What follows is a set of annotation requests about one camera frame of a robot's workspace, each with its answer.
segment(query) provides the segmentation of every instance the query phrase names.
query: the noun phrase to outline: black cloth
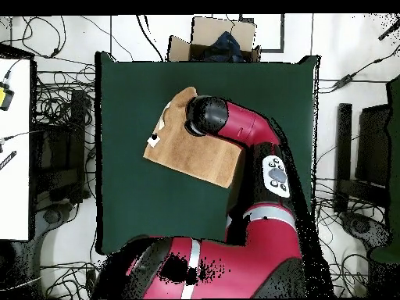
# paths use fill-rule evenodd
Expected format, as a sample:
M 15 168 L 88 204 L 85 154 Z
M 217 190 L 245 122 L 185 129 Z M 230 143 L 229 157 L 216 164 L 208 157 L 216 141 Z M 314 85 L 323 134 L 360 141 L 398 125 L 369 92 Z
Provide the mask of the black cloth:
M 234 36 L 225 31 L 217 41 L 206 48 L 204 52 L 191 61 L 202 62 L 246 62 L 241 54 L 241 46 L 235 40 Z

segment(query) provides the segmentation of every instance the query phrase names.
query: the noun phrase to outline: white desk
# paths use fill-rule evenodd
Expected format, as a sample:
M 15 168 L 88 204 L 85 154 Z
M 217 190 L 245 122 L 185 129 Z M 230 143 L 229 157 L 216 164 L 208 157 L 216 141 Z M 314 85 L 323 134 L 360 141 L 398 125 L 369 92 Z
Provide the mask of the white desk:
M 15 61 L 0 59 L 0 80 Z M 12 68 L 9 88 L 14 96 L 9 110 L 0 110 L 0 138 L 29 131 L 29 60 L 21 60 Z M 2 146 L 0 162 L 12 151 L 16 156 L 0 170 L 0 239 L 28 240 L 29 139 L 29 134 L 24 134 Z

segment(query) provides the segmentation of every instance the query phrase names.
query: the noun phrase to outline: white label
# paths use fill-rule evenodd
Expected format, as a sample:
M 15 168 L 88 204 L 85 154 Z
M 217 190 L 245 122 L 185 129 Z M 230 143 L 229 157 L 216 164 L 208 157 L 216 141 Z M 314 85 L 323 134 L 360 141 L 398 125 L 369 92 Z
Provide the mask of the white label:
M 149 144 L 150 146 L 154 147 L 154 146 L 156 146 L 157 143 L 159 142 L 159 136 L 157 136 L 156 139 L 153 139 L 152 137 L 150 137 L 150 138 L 147 140 L 147 142 L 148 142 L 148 144 Z
M 270 176 L 270 171 L 276 168 L 284 172 L 286 177 L 285 182 L 275 180 Z M 269 155 L 264 158 L 264 160 L 262 161 L 262 174 L 264 176 L 264 185 L 269 191 L 271 191 L 275 195 L 279 195 L 282 198 L 290 197 L 288 175 L 286 174 L 284 162 L 281 158 L 278 158 L 275 155 Z
M 168 102 L 164 110 L 162 111 L 161 118 L 159 120 L 159 130 L 163 129 L 165 127 L 164 123 L 164 113 L 166 112 L 166 109 L 168 109 L 171 106 L 171 102 Z

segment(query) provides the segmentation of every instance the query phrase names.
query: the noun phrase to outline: tangled wires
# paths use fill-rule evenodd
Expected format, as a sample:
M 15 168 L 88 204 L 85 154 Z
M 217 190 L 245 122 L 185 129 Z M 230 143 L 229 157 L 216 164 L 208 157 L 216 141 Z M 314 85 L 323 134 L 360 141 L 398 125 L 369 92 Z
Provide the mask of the tangled wires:
M 331 253 L 333 262 L 329 263 L 331 280 L 334 285 L 335 294 L 339 298 L 344 296 L 363 296 L 366 293 L 368 284 L 368 274 L 367 273 L 352 273 L 347 267 L 346 263 L 349 262 L 351 258 L 357 258 L 369 262 L 368 258 L 364 255 L 358 253 L 352 253 L 343 256 L 341 263 L 338 262 L 335 251 L 330 247 L 330 244 L 334 240 L 334 227 L 336 227 L 336 232 L 343 231 L 341 227 L 341 220 L 337 213 L 333 212 L 334 208 L 334 195 L 340 195 L 329 186 L 320 183 L 321 179 L 317 179 L 316 183 L 316 228 L 318 235 L 320 237 L 320 230 L 324 229 L 325 233 L 330 233 L 330 240 L 323 240 L 320 237 L 321 248 L 326 248 L 329 253 Z M 348 208 L 349 212 L 352 213 L 365 213 L 367 211 L 372 212 L 372 216 L 378 211 L 381 214 L 381 223 L 384 222 L 384 212 L 377 206 L 371 205 L 368 202 L 359 199 L 348 199 L 352 203 L 352 206 Z
M 81 266 L 71 266 L 74 264 L 81 264 Z M 55 282 L 49 286 L 45 291 L 46 299 L 64 299 L 69 298 L 70 300 L 85 300 L 81 293 L 82 290 L 86 292 L 87 298 L 91 297 L 91 292 L 95 285 L 95 276 L 89 277 L 89 275 L 95 275 L 95 271 L 98 271 L 98 268 L 90 262 L 74 262 L 74 263 L 59 263 L 53 266 L 41 266 L 41 270 L 46 269 L 54 269 L 54 270 L 62 270 L 66 269 L 66 272 L 58 277 Z M 62 287 L 66 290 L 65 295 L 54 295 L 54 290 L 57 287 Z
M 37 109 L 34 114 L 35 123 L 47 123 L 67 128 L 71 131 L 83 130 L 76 123 L 71 122 L 71 95 L 72 91 L 82 90 L 86 92 L 90 102 L 85 104 L 85 126 L 94 127 L 91 106 L 93 104 L 95 83 L 93 77 L 94 69 L 86 65 L 81 71 L 75 73 L 63 72 L 41 72 L 37 75 Z M 44 75 L 52 75 L 53 83 L 45 84 L 42 80 Z M 93 138 L 85 139 L 87 144 L 93 144 Z

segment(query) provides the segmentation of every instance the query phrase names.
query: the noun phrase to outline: sticker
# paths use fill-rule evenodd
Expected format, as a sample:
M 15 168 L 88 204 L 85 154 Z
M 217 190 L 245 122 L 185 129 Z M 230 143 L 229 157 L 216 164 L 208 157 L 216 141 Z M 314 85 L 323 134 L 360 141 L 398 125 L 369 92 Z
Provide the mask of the sticker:
M 157 134 L 152 134 L 152 136 L 147 140 L 147 142 L 150 146 L 154 147 L 159 142 L 159 136 Z

